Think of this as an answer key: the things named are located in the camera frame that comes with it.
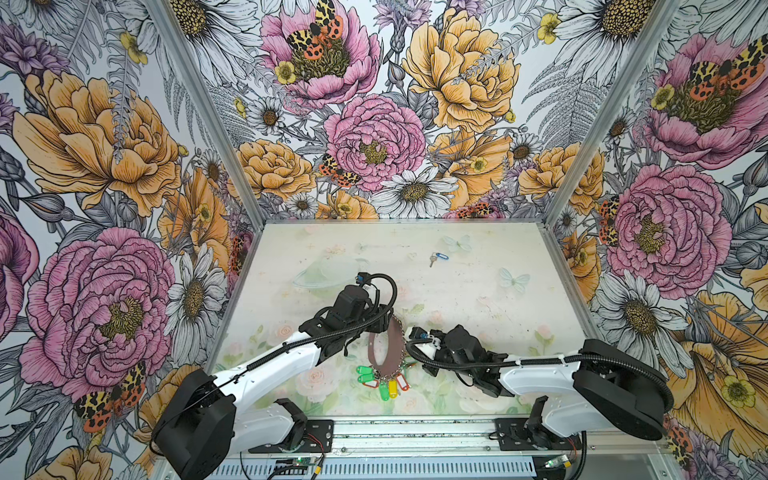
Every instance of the floral wallpaper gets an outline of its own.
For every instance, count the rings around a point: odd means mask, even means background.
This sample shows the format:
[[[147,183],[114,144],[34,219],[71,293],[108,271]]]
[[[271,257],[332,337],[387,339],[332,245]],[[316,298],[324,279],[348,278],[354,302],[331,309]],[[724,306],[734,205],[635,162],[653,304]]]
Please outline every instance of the floral wallpaper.
[[[4,478],[151,476],[152,428],[213,354],[253,241],[137,14],[0,2]]]
[[[670,30],[687,30],[581,179],[599,193],[552,224],[604,338],[669,379],[687,478],[768,478],[767,8],[681,2]]]
[[[145,1],[129,32],[169,58]],[[279,220],[543,217],[654,0],[170,3]]]

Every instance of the black wire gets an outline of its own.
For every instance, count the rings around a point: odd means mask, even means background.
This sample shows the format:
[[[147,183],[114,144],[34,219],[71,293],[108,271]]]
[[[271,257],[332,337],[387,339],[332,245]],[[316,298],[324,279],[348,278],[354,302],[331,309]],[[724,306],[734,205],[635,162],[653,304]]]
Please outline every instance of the black wire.
[[[587,431],[582,430],[581,431],[581,458],[578,461],[578,465],[576,467],[576,470],[574,471],[573,476],[571,476],[568,480],[578,480],[579,477],[581,477],[581,473],[584,471],[584,464],[587,463]]]
[[[674,406],[674,397],[672,396],[672,392],[670,391],[669,387],[667,386],[667,383],[654,375],[652,372],[647,371],[646,369],[637,367],[631,363],[624,362],[623,360],[619,359],[612,359],[610,357],[603,357],[599,355],[593,355],[593,354],[577,354],[577,355],[570,355],[566,356],[563,359],[560,359],[559,357],[550,357],[550,358],[539,358],[539,359],[520,359],[519,362],[478,362],[478,363],[472,363],[470,365],[462,365],[458,363],[443,363],[443,362],[436,362],[435,360],[430,359],[424,352],[422,352],[420,349],[416,347],[417,344],[420,343],[426,343],[427,339],[416,339],[411,340],[406,343],[406,351],[408,354],[413,357],[414,360],[417,362],[421,362],[427,366],[431,366],[438,369],[444,369],[444,370],[450,370],[450,371],[456,371],[456,370],[466,370],[468,367],[473,369],[498,369],[498,368],[505,368],[505,367],[513,367],[513,366],[533,366],[533,365],[559,365],[563,362],[571,363],[571,362],[595,362],[595,363],[603,363],[611,366],[620,366],[623,369],[630,370],[631,372],[634,372],[638,374],[639,376],[643,376],[646,379],[649,379],[659,390],[661,393],[661,396],[664,397],[664,412],[669,412],[672,407]]]
[[[275,478],[275,475],[288,472],[289,470],[306,470],[306,468],[306,465],[286,465],[284,467],[277,467],[270,473],[270,476],[266,477],[266,480],[272,480]]]
[[[461,375],[458,374],[458,372],[454,372],[454,373],[456,374],[456,378],[459,380],[459,382],[463,383],[465,386],[468,386],[468,387],[475,386],[475,379],[472,379],[472,384],[470,385],[464,381],[464,379],[462,378]]]
[[[240,451],[240,468],[243,470],[243,475],[245,475],[245,478],[248,480],[252,480],[251,477],[248,476],[248,472],[245,471],[245,465],[243,464],[243,452]]]
[[[262,366],[263,364],[269,362],[270,360],[275,359],[278,356],[284,354],[285,352],[288,352],[291,349],[295,349],[298,346],[304,346],[304,345],[307,345],[309,343],[319,342],[320,340],[332,339],[332,338],[335,338],[337,336],[345,336],[347,333],[354,333],[354,332],[356,332],[358,330],[364,330],[366,327],[373,325],[374,323],[379,321],[382,317],[387,315],[392,310],[392,307],[395,305],[395,300],[397,300],[397,284],[395,283],[395,280],[392,277],[390,277],[389,275],[386,275],[384,273],[374,273],[373,275],[368,275],[367,277],[364,277],[364,278],[359,277],[359,278],[360,278],[360,280],[358,281],[358,283],[360,285],[369,284],[371,280],[376,279],[376,278],[381,278],[381,279],[384,279],[387,282],[389,282],[389,285],[392,287],[392,298],[389,299],[389,302],[386,304],[386,307],[384,309],[379,310],[379,312],[373,318],[369,319],[368,321],[366,321],[364,323],[361,323],[361,324],[356,325],[356,326],[351,326],[350,328],[347,328],[347,329],[344,329],[344,330],[339,330],[338,332],[328,333],[326,335],[321,335],[321,336],[309,337],[309,338],[306,338],[306,339],[297,340],[296,342],[292,342],[292,343],[284,343],[282,347],[280,347],[279,349],[277,349],[274,352],[270,353],[269,355],[266,355],[266,356],[256,360],[255,362],[249,363],[246,366],[244,372],[238,373],[237,375],[233,376],[231,379],[229,379],[226,382],[222,383],[220,386],[216,386],[215,389],[213,389],[210,392],[208,392],[205,395],[203,395],[203,397],[200,400],[196,401],[192,405],[188,405],[183,410],[178,412],[176,415],[170,417],[163,424],[163,426],[161,426],[160,429],[157,430],[157,433],[155,433],[153,431],[152,432],[152,436],[150,437],[150,441],[149,441],[150,450],[155,455],[163,456],[161,453],[156,452],[152,448],[152,442],[155,441],[155,439],[160,434],[162,429],[164,429],[166,425],[168,425],[172,420],[176,419],[179,415],[183,414],[187,410],[196,408],[208,396],[213,395],[215,392],[220,392],[221,389],[224,386],[227,386],[227,385],[229,385],[232,382],[236,382],[241,376],[245,375],[246,373],[248,373],[248,372],[250,372],[250,371],[252,371],[254,369],[259,368],[260,366]],[[315,314],[315,316],[313,318],[317,318],[318,316],[323,315],[324,313],[328,312],[331,309],[332,309],[332,307],[330,307],[330,306],[323,307],[322,309],[320,309]]]

